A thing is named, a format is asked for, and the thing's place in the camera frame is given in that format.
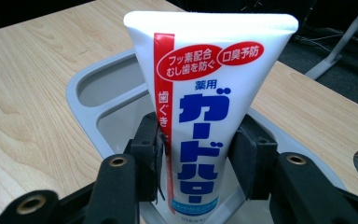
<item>plastic tray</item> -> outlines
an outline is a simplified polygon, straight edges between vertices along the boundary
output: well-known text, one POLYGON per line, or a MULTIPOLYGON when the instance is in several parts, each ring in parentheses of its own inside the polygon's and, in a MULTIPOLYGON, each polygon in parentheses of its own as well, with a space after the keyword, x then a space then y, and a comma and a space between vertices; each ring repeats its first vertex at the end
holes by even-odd
MULTIPOLYGON (((66 98, 78 123, 103 158, 121 153, 135 135, 142 117, 153 111, 132 50, 77 73, 67 86, 66 98)), ((252 108, 248 114, 271 132, 278 142, 279 152, 293 151, 308 156, 336 187, 345 189, 334 172, 311 151, 252 108)), ((229 162, 220 199, 218 208, 209 218, 213 220, 211 223, 273 223, 269 202, 244 202, 229 162)), ((172 223, 168 213, 162 200, 158 200, 157 205, 141 203, 141 214, 147 223, 164 223, 164 220, 172 223)))

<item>wooden desk surface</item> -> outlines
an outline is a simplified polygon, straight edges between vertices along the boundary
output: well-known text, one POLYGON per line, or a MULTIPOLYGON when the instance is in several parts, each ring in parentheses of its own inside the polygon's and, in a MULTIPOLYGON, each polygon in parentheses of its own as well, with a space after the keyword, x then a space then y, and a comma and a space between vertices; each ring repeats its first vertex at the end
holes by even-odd
MULTIPOLYGON (((61 197, 95 180, 101 158, 65 99, 82 68, 131 48, 132 10, 163 0, 97 0, 0 29, 0 213, 35 189, 61 197)), ((358 105, 276 63, 253 108, 316 153, 358 194, 358 105)))

